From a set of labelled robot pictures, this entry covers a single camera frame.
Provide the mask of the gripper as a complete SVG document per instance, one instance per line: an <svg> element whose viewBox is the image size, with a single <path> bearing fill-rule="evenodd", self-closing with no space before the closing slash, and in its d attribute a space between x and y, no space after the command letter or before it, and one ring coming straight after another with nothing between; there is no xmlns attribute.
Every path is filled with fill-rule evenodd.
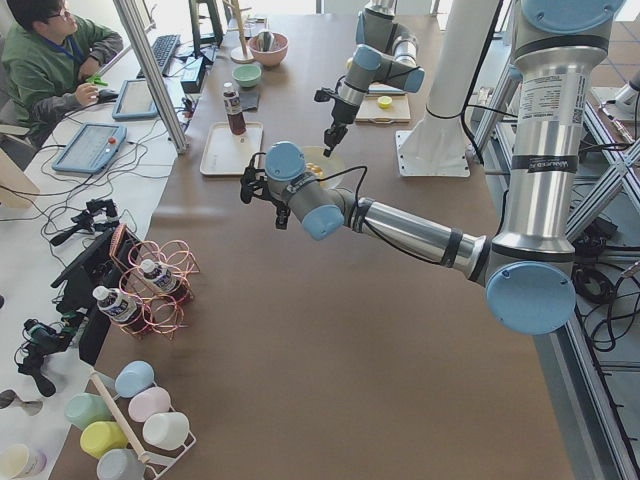
<svg viewBox="0 0 640 480"><path fill-rule="evenodd" d="M326 147L323 150L324 156L330 156L334 147L341 143L348 131L348 124L334 120L329 128L324 131L324 144Z"/></svg>
<svg viewBox="0 0 640 480"><path fill-rule="evenodd" d="M290 209L287 205L279 202L276 205L276 228L279 230L287 229L287 220L290 215Z"/></svg>

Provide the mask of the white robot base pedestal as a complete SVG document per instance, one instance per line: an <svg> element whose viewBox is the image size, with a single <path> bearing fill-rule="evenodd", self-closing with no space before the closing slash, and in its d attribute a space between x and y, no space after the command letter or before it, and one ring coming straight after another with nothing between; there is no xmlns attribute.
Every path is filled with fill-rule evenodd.
<svg viewBox="0 0 640 480"><path fill-rule="evenodd" d="M399 172L404 177L470 175L470 140L462 121L469 92L491 42L502 3L454 1L422 120L396 135Z"/></svg>

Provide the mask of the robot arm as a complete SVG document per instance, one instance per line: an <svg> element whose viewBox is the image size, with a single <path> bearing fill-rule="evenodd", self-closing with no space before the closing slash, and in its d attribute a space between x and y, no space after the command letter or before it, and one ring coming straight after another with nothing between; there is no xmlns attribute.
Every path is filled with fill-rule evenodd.
<svg viewBox="0 0 640 480"><path fill-rule="evenodd" d="M361 104L373 83L405 93L420 90L425 72L417 63L418 41L405 25L395 20L394 1L370 1L358 14L356 50L350 67L332 89L315 92L316 102L334 101L332 124L324 131L325 157L341 143L348 126L355 122Z"/></svg>
<svg viewBox="0 0 640 480"><path fill-rule="evenodd" d="M617 1L520 1L512 63L520 100L505 213L492 238L475 237L357 193L324 189L302 150L274 144L268 192L314 239L341 226L431 264L461 271L486 289L493 315L528 335L571 317L574 249L567 237L582 118L592 70L606 57Z"/></svg>

